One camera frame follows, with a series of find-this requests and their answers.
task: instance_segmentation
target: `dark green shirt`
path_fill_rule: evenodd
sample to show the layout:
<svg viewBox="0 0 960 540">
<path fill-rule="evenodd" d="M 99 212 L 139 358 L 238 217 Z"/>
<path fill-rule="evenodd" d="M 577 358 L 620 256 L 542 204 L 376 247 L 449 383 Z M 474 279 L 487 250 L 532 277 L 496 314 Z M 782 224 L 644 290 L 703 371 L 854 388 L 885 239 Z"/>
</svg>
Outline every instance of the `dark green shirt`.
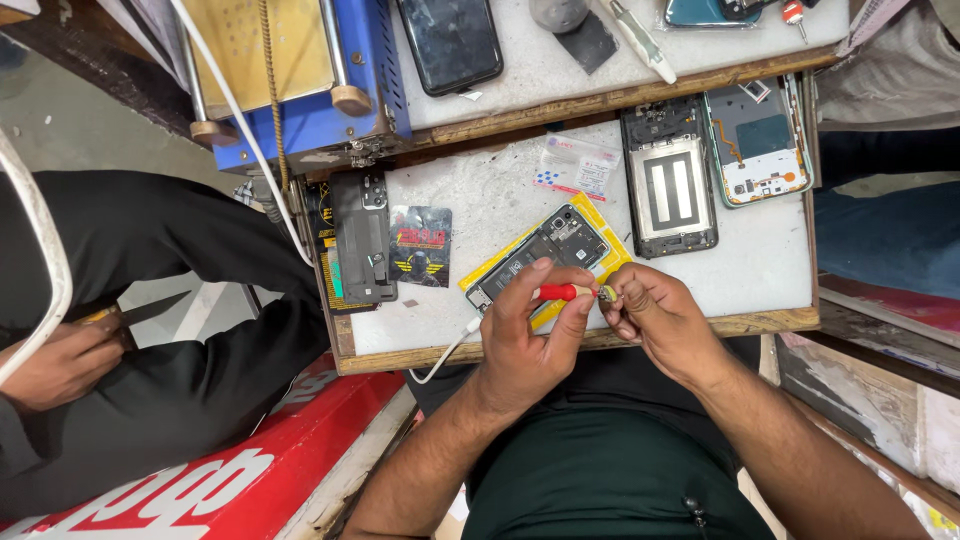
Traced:
<svg viewBox="0 0 960 540">
<path fill-rule="evenodd" d="M 705 510 L 696 527 L 684 496 Z M 734 479 L 689 436 L 642 412 L 541 413 L 501 435 L 469 479 L 463 538 L 774 535 Z"/>
</svg>

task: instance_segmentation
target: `orange flex cable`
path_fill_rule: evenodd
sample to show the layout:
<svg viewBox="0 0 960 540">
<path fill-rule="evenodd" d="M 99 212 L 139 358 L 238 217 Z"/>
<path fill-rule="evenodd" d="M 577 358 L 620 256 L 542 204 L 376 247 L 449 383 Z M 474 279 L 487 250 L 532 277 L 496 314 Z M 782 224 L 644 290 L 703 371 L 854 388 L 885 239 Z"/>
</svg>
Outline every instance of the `orange flex cable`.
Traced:
<svg viewBox="0 0 960 540">
<path fill-rule="evenodd" d="M 716 124 L 716 125 L 717 125 L 717 128 L 720 129 L 720 140 L 722 140 L 722 141 L 724 141 L 724 142 L 726 142 L 727 144 L 730 145 L 730 153 L 731 153 L 731 155 L 733 155 L 733 156 L 736 158 L 736 161 L 742 165 L 742 164 L 743 164 L 743 158 L 741 158 L 741 157 L 740 157 L 740 153 L 736 151 L 736 145 L 734 145 L 732 142 L 728 141 L 727 138 L 723 135 L 723 121 L 720 120 L 719 118 L 714 118 L 714 119 L 713 119 L 713 123 Z"/>
</svg>

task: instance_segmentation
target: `smartphone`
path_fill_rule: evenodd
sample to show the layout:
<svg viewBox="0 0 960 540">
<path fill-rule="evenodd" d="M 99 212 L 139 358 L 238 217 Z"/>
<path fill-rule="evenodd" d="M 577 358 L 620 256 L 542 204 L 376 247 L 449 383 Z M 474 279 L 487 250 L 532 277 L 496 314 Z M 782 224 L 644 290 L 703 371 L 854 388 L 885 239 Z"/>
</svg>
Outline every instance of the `smartphone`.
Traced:
<svg viewBox="0 0 960 540">
<path fill-rule="evenodd" d="M 640 257 L 717 244 L 705 117 L 698 95 L 620 111 L 634 250 Z"/>
<path fill-rule="evenodd" d="M 557 266 L 592 269 L 610 252 L 610 246 L 576 207 L 560 206 L 528 234 L 522 242 L 471 285 L 467 301 L 483 315 L 500 291 L 524 266 L 550 257 Z"/>
<path fill-rule="evenodd" d="M 714 0 L 727 20 L 744 20 L 779 0 Z"/>
<path fill-rule="evenodd" d="M 390 280 L 390 223 L 383 171 L 330 174 L 340 282 L 347 304 L 396 300 Z"/>
<path fill-rule="evenodd" d="M 675 28 L 750 28 L 758 19 L 760 12 L 729 20 L 717 0 L 667 0 L 663 13 L 663 21 Z"/>
<path fill-rule="evenodd" d="M 793 124 L 798 111 L 786 102 L 777 78 L 705 95 L 713 166 L 726 206 L 739 208 L 813 186 L 802 126 Z"/>
<path fill-rule="evenodd" d="M 396 0 L 430 97 L 460 92 L 503 72 L 489 0 Z"/>
</svg>

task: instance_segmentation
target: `red tool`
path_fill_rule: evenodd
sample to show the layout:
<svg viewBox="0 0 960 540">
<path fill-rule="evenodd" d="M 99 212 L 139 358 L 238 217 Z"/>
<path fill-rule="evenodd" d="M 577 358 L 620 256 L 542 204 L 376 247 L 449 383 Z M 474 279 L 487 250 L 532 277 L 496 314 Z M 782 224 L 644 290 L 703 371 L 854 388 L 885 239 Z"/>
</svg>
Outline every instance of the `red tool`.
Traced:
<svg viewBox="0 0 960 540">
<path fill-rule="evenodd" d="M 581 294 L 592 295 L 604 302 L 613 302 L 616 300 L 616 292 L 614 292 L 613 288 L 609 285 L 601 285 L 600 290 L 596 291 L 573 283 L 565 283 L 562 285 L 543 284 L 539 289 L 534 291 L 534 296 L 531 300 L 565 300 L 569 302 Z"/>
<path fill-rule="evenodd" d="M 783 4 L 783 22 L 793 26 L 796 25 L 800 29 L 800 37 L 804 39 L 804 43 L 809 43 L 806 40 L 806 30 L 804 30 L 804 6 L 802 6 L 799 0 L 790 0 L 786 4 Z"/>
</svg>

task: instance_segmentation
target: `blue jeans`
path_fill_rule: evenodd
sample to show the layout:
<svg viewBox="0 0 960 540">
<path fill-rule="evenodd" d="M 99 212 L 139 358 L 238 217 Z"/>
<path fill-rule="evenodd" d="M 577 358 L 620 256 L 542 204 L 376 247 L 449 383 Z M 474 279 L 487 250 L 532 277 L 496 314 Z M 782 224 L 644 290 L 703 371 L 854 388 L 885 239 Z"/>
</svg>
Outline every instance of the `blue jeans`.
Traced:
<svg viewBox="0 0 960 540">
<path fill-rule="evenodd" d="M 960 182 L 874 198 L 831 191 L 873 174 L 960 170 L 960 128 L 821 134 L 817 264 L 861 282 L 960 300 Z"/>
</svg>

